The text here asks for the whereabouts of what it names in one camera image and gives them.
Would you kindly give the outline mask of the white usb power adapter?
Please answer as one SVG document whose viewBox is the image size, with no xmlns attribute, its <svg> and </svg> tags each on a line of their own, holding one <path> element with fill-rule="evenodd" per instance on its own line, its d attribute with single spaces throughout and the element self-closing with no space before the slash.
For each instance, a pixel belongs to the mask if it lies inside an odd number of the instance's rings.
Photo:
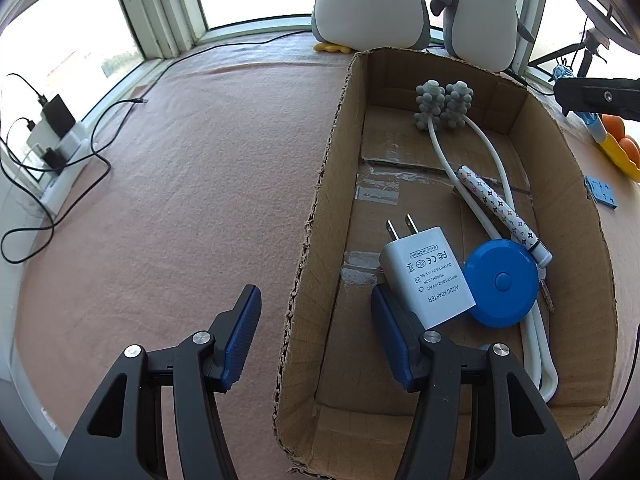
<svg viewBox="0 0 640 480">
<path fill-rule="evenodd" d="M 406 220 L 410 233 L 404 237 L 386 220 L 390 242 L 378 261 L 394 295 L 430 330 L 469 311 L 475 301 L 442 228 L 419 231 L 410 214 Z"/>
</svg>

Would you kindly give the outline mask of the blue plastic phone stand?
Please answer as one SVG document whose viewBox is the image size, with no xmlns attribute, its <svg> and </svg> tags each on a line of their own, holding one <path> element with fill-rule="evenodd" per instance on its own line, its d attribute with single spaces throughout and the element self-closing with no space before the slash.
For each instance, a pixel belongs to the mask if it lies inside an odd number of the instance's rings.
<svg viewBox="0 0 640 480">
<path fill-rule="evenodd" d="M 611 209 L 617 208 L 617 200 L 613 190 L 606 182 L 591 176 L 585 176 L 585 186 L 595 202 Z"/>
</svg>

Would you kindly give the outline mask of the blue round tape measure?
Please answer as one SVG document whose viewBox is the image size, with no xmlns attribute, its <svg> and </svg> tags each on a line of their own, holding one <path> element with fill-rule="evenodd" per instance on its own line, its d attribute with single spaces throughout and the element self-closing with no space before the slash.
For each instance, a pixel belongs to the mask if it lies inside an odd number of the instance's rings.
<svg viewBox="0 0 640 480">
<path fill-rule="evenodd" d="M 466 260 L 463 274 L 475 301 L 471 315 L 484 326 L 518 324 L 537 299 L 535 260 L 513 240 L 488 240 L 478 246 Z"/>
</svg>

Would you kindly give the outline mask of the patterned white lighter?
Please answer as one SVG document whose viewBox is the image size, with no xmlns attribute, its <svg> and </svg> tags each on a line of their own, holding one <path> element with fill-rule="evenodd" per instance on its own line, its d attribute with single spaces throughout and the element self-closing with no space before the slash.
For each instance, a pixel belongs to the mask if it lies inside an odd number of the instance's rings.
<svg viewBox="0 0 640 480">
<path fill-rule="evenodd" d="M 504 195 L 495 191 L 468 166 L 462 165 L 456 175 L 461 183 L 501 221 L 515 240 L 526 248 L 538 266 L 543 269 L 552 261 L 552 253 L 514 209 L 509 179 L 503 166 L 499 166 L 498 170 Z"/>
</svg>

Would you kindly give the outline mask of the white neck massager roller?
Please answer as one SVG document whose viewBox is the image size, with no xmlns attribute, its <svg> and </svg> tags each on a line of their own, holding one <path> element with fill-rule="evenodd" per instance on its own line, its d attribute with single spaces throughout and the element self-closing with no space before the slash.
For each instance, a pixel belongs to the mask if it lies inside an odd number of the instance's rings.
<svg viewBox="0 0 640 480">
<path fill-rule="evenodd" d="M 514 209 L 530 226 L 516 208 L 516 196 L 510 182 L 509 166 L 502 159 L 500 146 L 494 143 L 496 138 L 486 133 L 469 116 L 473 100 L 474 90 L 462 80 L 444 86 L 435 79 L 429 79 L 416 87 L 418 110 L 414 113 L 413 120 L 416 128 L 427 134 L 439 167 L 444 170 L 454 190 L 459 193 L 462 202 L 480 224 L 488 240 L 504 238 L 522 245 L 456 175 L 462 165 L 468 166 L 495 191 L 504 195 L 498 170 L 499 166 L 503 166 L 509 179 Z M 537 299 L 518 326 L 520 326 L 525 370 L 542 398 L 550 401 L 558 390 L 559 374 L 553 362 L 547 330 L 544 327 L 544 318 L 538 300 L 540 293 L 538 278 Z"/>
</svg>

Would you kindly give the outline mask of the silver key with ring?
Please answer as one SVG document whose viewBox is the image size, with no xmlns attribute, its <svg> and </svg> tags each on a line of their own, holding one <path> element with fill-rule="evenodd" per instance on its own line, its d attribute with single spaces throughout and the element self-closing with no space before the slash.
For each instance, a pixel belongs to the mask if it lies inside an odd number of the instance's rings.
<svg viewBox="0 0 640 480">
<path fill-rule="evenodd" d="M 540 290 L 541 290 L 541 295 L 544 297 L 544 302 L 546 303 L 548 310 L 550 313 L 554 313 L 555 312 L 555 307 L 554 307 L 554 303 L 550 294 L 550 290 L 549 287 L 547 285 L 547 281 L 546 281 L 546 277 L 547 277 L 547 269 L 546 268 L 541 268 L 540 266 L 538 266 L 537 268 L 538 270 L 538 278 L 539 278 L 539 285 L 540 285 Z"/>
</svg>

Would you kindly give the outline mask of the orange fruit rear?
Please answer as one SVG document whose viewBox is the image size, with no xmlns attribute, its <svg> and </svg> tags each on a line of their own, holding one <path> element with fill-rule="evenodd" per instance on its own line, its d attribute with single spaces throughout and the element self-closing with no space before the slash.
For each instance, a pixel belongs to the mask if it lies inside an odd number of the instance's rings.
<svg viewBox="0 0 640 480">
<path fill-rule="evenodd" d="M 625 123 L 620 116 L 610 115 L 610 114 L 602 114 L 601 115 L 602 124 L 604 125 L 605 130 L 616 140 L 619 141 L 626 136 L 626 128 Z"/>
</svg>

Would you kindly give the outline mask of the orange fruit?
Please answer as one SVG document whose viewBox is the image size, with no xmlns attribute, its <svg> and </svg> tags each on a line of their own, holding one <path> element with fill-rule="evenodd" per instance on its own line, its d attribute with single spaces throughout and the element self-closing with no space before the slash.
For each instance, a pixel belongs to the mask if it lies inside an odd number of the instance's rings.
<svg viewBox="0 0 640 480">
<path fill-rule="evenodd" d="M 602 124 L 604 125 L 605 130 L 616 140 L 619 141 L 626 136 L 626 128 L 625 123 L 620 116 L 610 115 L 610 114 L 602 114 L 601 115 Z"/>
<path fill-rule="evenodd" d="M 618 144 L 624 150 L 629 160 L 636 167 L 640 167 L 640 150 L 636 141 L 630 136 L 622 136 Z"/>
</svg>

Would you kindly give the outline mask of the yellow leaf-shaped fruit bowl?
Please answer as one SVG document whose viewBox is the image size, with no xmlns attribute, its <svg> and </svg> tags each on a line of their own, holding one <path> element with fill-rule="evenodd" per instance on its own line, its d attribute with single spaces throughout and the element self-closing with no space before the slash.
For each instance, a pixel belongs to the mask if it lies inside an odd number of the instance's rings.
<svg viewBox="0 0 640 480">
<path fill-rule="evenodd" d="M 628 157 L 626 151 L 618 143 L 618 141 L 612 136 L 611 133 L 606 134 L 606 138 L 600 143 L 600 148 L 603 153 L 608 156 L 610 161 L 626 176 L 634 182 L 640 182 L 640 169 L 639 167 Z"/>
</svg>

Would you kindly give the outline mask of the orange fruit front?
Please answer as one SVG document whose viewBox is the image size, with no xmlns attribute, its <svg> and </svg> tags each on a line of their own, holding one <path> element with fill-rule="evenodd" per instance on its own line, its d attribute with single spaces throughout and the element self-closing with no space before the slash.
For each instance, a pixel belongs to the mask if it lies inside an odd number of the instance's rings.
<svg viewBox="0 0 640 480">
<path fill-rule="evenodd" d="M 636 167 L 640 167 L 640 150 L 636 141 L 630 136 L 622 136 L 618 144 L 624 150 L 629 160 Z"/>
</svg>

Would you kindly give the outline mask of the black tripod stand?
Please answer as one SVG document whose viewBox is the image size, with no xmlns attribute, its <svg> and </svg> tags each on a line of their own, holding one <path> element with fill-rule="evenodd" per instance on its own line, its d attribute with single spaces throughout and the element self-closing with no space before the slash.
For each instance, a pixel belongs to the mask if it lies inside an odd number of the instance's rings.
<svg viewBox="0 0 640 480">
<path fill-rule="evenodd" d="M 547 74 L 551 80 L 553 80 L 554 76 L 552 73 L 548 72 L 548 70 L 543 70 L 541 66 L 554 61 L 555 67 L 565 66 L 573 68 L 577 55 L 580 53 L 582 55 L 582 62 L 580 62 L 578 71 L 575 75 L 577 77 L 585 77 L 589 72 L 594 58 L 600 58 L 605 61 L 605 58 L 600 55 L 600 47 L 605 47 L 605 49 L 608 50 L 611 47 L 611 40 L 593 27 L 582 32 L 582 36 L 578 42 L 556 49 L 548 54 L 540 56 L 539 58 L 534 58 L 533 61 L 528 62 L 527 66 L 530 68 L 536 68 L 536 70 L 541 70 Z"/>
</svg>

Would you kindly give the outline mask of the small plush penguin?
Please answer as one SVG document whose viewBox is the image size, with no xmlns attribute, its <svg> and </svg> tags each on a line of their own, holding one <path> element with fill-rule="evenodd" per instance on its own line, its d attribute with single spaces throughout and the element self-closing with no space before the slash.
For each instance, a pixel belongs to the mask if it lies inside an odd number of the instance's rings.
<svg viewBox="0 0 640 480">
<path fill-rule="evenodd" d="M 518 40 L 534 37 L 520 17 L 518 0 L 439 0 L 431 2 L 435 15 L 444 17 L 444 44 L 450 56 L 489 70 L 510 67 Z"/>
</svg>

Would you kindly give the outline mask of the open cardboard box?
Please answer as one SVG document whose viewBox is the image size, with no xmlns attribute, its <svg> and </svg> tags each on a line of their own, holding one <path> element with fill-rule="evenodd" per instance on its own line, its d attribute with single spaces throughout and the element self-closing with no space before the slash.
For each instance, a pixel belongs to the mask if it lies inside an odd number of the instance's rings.
<svg viewBox="0 0 640 480">
<path fill-rule="evenodd" d="M 533 93 L 451 58 L 361 53 L 349 65 L 292 290 L 274 431 L 294 467 L 330 479 L 388 479 L 416 397 L 390 371 L 371 316 L 385 222 L 411 214 L 447 246 L 414 248 L 402 270 L 440 306 L 485 230 L 444 173 L 505 171 L 516 210 L 550 249 L 541 306 L 559 388 L 551 411 L 591 474 L 613 405 L 618 315 L 610 246 L 567 138 Z"/>
</svg>

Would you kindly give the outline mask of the white power strip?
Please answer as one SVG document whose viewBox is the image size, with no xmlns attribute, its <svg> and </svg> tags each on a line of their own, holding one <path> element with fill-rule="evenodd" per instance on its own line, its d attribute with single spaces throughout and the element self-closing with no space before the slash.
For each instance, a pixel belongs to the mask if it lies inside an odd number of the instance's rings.
<svg viewBox="0 0 640 480">
<path fill-rule="evenodd" d="M 29 147 L 26 165 L 37 179 L 44 178 L 41 203 L 56 217 L 70 188 L 88 164 L 89 133 L 82 122 L 59 139 L 45 119 L 40 119 L 27 138 Z"/>
</svg>

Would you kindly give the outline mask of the black charger adapter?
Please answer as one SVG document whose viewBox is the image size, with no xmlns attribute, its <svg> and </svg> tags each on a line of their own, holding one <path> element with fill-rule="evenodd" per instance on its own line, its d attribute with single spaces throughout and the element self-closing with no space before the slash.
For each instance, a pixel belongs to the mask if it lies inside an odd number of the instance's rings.
<svg viewBox="0 0 640 480">
<path fill-rule="evenodd" d="M 76 124 L 75 117 L 59 94 L 43 105 L 42 114 L 59 139 L 63 139 Z"/>
</svg>

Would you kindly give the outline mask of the large plush penguin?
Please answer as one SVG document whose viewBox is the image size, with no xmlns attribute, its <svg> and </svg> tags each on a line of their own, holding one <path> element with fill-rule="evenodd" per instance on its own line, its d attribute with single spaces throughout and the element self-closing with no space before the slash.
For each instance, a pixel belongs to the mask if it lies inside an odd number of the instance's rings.
<svg viewBox="0 0 640 480">
<path fill-rule="evenodd" d="M 452 0 L 435 0 L 449 6 Z M 350 53 L 382 47 L 421 50 L 431 42 L 425 0 L 314 0 L 314 50 Z"/>
</svg>

